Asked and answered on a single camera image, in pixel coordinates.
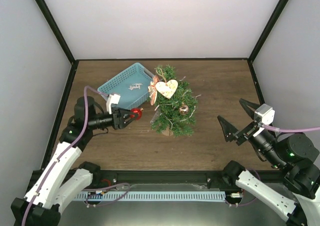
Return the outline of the red ball ornament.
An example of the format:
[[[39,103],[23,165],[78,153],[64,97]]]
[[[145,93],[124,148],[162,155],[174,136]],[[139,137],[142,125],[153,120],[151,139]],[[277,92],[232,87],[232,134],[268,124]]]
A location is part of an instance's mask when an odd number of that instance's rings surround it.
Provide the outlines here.
[[[132,108],[130,111],[132,112],[132,113],[134,113],[135,114],[135,116],[134,115],[131,115],[130,117],[131,118],[135,118],[135,120],[139,120],[141,117],[142,117],[142,113],[143,113],[143,108],[142,107],[140,107],[140,108],[138,108],[138,107],[136,107],[136,108]]]

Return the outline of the clear battery box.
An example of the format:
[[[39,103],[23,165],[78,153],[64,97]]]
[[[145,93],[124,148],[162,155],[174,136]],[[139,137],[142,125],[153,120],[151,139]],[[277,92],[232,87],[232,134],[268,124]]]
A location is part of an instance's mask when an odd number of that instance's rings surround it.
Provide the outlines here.
[[[153,116],[152,119],[150,120],[150,124],[151,124],[151,125],[155,123],[155,121],[158,119],[158,117],[160,116],[160,114],[161,114],[161,111],[160,111],[159,109],[157,109],[157,110],[155,111],[154,116]]]

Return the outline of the gingerbread figure ornament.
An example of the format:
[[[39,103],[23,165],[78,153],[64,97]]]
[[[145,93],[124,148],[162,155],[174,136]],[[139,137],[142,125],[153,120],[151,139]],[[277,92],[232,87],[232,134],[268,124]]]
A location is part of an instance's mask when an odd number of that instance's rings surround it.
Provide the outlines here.
[[[158,91],[156,89],[156,84],[159,82],[159,77],[157,75],[154,75],[152,77],[152,81],[150,82],[148,86],[148,92],[149,92],[149,99],[150,99],[150,105],[153,106],[157,100]]]

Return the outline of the small green christmas tree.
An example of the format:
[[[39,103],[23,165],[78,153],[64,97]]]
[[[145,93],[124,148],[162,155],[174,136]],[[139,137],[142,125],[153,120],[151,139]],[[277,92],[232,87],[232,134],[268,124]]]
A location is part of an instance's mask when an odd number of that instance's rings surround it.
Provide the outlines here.
[[[166,66],[158,65],[155,68],[155,76],[159,81],[163,81],[162,77],[156,73],[156,69],[161,68],[166,80],[177,80],[178,88],[171,99],[167,99],[157,92],[156,102],[154,103],[154,111],[161,111],[158,119],[151,124],[151,129],[159,134],[167,134],[169,136],[191,136],[194,133],[193,126],[196,123],[195,113],[198,106],[197,98],[190,88],[190,84],[185,78],[178,78],[176,70],[169,64]],[[179,113],[179,107],[185,103],[189,107],[186,115]]]

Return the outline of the brown heart ornament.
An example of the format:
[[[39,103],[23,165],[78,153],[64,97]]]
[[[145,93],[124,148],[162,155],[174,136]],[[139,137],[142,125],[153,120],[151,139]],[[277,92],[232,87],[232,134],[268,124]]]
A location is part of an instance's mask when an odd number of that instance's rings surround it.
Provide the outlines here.
[[[178,88],[178,81],[175,79],[167,80],[164,76],[163,70],[160,67],[156,69],[156,73],[162,77],[163,81],[158,81],[155,84],[155,89],[165,98],[171,99]]]

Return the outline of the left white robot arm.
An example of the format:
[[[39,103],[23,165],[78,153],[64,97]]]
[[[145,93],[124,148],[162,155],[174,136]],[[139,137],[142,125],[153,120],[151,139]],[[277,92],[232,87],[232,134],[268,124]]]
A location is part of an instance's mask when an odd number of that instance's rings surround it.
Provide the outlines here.
[[[57,226],[62,213],[85,188],[97,188],[102,182],[100,166],[84,162],[66,179],[74,162],[94,136],[94,130],[112,127],[121,130],[142,116],[140,108],[115,106],[115,95],[108,98],[106,110],[91,96],[77,99],[74,114],[62,131],[56,150],[32,188],[23,198],[15,198],[11,210],[17,226]]]

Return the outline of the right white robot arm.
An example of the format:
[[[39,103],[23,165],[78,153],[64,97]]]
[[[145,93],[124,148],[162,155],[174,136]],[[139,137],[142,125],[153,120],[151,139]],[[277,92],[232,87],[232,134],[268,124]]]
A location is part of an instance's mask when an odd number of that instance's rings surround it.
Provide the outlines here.
[[[319,127],[283,129],[273,127],[275,110],[268,104],[256,104],[243,98],[240,105],[251,118],[244,129],[237,129],[218,116],[226,142],[238,146],[249,142],[259,159],[279,171],[282,183],[295,199],[289,199],[255,177],[237,161],[230,161],[222,171],[223,184],[237,186],[259,199],[285,221],[287,226],[318,226],[320,224],[320,168],[315,165],[320,151],[307,132]]]

